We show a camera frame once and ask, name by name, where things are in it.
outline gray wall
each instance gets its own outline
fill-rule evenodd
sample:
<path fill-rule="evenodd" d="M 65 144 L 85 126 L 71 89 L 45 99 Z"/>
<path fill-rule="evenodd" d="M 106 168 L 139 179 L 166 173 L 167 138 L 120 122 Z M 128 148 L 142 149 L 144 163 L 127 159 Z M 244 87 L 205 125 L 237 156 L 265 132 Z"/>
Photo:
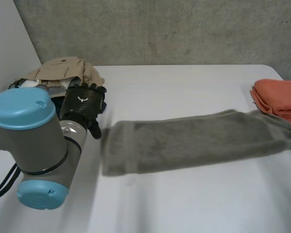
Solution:
<path fill-rule="evenodd" d="M 291 79 L 291 0 L 14 0 L 45 62 L 265 64 Z"/>

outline beige jacket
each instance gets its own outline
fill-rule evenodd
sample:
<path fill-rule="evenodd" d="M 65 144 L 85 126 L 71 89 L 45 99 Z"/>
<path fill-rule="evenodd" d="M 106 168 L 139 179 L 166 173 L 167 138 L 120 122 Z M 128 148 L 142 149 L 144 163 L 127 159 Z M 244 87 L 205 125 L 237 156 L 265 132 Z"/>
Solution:
<path fill-rule="evenodd" d="M 48 88 L 60 87 L 56 94 L 50 96 L 64 96 L 69 84 L 74 78 L 79 78 L 82 83 L 89 86 L 95 83 L 97 86 L 102 86 L 104 79 L 100 77 L 97 70 L 87 61 L 78 57 L 61 57 L 45 62 L 42 66 L 29 74 L 23 79 L 37 81 L 37 85 L 43 84 Z"/>

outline white table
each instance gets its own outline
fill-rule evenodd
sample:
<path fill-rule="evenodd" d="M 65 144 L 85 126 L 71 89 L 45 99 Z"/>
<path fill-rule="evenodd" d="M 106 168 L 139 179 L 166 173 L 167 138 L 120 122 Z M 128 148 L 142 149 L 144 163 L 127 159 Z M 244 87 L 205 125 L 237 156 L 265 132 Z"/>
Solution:
<path fill-rule="evenodd" d="M 101 126 L 256 109 L 249 90 L 281 80 L 270 67 L 97 67 L 106 79 Z M 13 165 L 0 151 L 0 182 Z M 15 194 L 0 199 L 0 233 L 291 233 L 291 151 L 145 175 L 103 177 L 99 141 L 85 145 L 64 205 L 39 211 Z"/>

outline orange towel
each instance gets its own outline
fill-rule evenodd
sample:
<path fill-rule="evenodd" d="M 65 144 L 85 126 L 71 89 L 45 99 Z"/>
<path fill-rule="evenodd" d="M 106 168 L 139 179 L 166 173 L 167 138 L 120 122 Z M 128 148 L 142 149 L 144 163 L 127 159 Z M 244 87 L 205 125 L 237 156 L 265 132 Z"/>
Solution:
<path fill-rule="evenodd" d="M 262 112 L 291 122 L 291 81 L 262 79 L 254 83 L 250 94 Z"/>

